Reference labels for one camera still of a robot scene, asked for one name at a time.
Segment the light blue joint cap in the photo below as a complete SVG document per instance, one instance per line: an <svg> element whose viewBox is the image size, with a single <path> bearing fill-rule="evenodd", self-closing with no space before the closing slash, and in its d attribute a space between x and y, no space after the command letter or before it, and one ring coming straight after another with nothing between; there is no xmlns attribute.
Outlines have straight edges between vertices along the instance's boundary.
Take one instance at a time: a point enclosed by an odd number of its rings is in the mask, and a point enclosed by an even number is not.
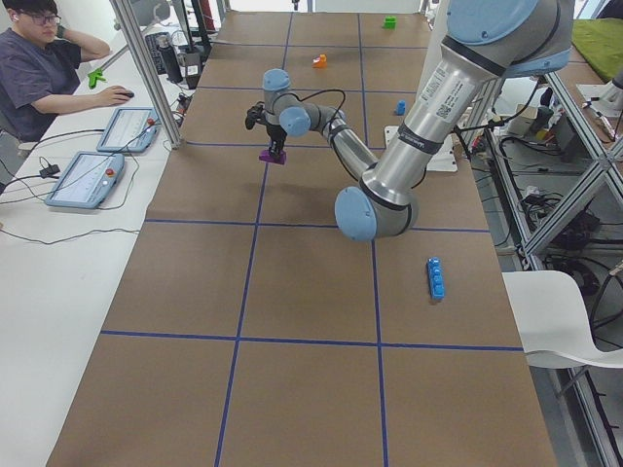
<svg viewBox="0 0 623 467"><path fill-rule="evenodd" d="M506 37L532 14L539 0L451 0L448 34L467 46Z"/></svg>
<svg viewBox="0 0 623 467"><path fill-rule="evenodd" d="M355 241L370 241L377 234L377 216L370 199L358 187L347 187L335 200L335 218L342 234Z"/></svg>
<svg viewBox="0 0 623 467"><path fill-rule="evenodd" d="M264 73L264 90L287 90L290 87L290 75L285 70L273 68Z"/></svg>
<svg viewBox="0 0 623 467"><path fill-rule="evenodd" d="M502 78L520 78L523 76L544 75L545 73L560 70L567 65L570 55L571 49L568 49L544 58L538 58L526 63L518 63L517 65L509 66L504 72Z"/></svg>
<svg viewBox="0 0 623 467"><path fill-rule="evenodd" d="M288 107L279 114L279 124L288 136L303 136L310 130L312 120L303 107Z"/></svg>

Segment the black hair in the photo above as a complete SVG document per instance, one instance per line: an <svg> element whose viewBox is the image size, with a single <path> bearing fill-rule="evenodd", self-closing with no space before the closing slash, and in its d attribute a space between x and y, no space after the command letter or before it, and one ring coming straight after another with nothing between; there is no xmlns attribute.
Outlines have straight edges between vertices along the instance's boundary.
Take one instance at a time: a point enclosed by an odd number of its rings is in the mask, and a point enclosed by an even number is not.
<svg viewBox="0 0 623 467"><path fill-rule="evenodd" d="M58 8L55 0L2 0L4 8L12 9L16 12L27 12L41 14L52 12L58 15Z"/></svg>

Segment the person's hand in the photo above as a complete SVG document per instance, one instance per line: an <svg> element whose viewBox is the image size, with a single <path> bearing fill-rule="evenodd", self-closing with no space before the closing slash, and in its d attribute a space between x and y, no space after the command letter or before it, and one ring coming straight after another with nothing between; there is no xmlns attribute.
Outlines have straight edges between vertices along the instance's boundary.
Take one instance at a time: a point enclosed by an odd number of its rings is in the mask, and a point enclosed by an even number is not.
<svg viewBox="0 0 623 467"><path fill-rule="evenodd" d="M123 86L111 86L98 92L95 97L100 107L108 107L110 105L119 105L128 102L131 97L128 95L130 91Z"/></svg>

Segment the person's arm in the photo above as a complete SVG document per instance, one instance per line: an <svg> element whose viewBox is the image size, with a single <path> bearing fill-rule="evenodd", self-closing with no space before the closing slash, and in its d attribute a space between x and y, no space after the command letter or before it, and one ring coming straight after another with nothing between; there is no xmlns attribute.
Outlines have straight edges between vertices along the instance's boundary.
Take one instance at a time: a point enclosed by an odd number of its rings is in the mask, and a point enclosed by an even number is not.
<svg viewBox="0 0 623 467"><path fill-rule="evenodd" d="M80 47L81 61L97 60L110 54L110 47L101 39L73 29L62 28L62 39Z"/></svg>
<svg viewBox="0 0 623 467"><path fill-rule="evenodd" d="M65 95L50 94L35 100L31 105L42 114L71 114L95 107L108 107L128 102L130 97L121 86L111 86L97 94Z"/></svg>

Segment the shirt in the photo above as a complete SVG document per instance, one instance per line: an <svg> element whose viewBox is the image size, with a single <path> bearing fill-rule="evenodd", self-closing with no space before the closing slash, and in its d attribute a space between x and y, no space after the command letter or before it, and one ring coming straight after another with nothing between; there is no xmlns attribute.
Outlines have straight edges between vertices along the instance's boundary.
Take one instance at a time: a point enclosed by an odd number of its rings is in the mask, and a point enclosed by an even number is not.
<svg viewBox="0 0 623 467"><path fill-rule="evenodd" d="M56 114L41 114L32 102L73 94L80 85L80 47L55 40L41 49L12 29L0 34L0 110L22 141L38 141Z"/></svg>

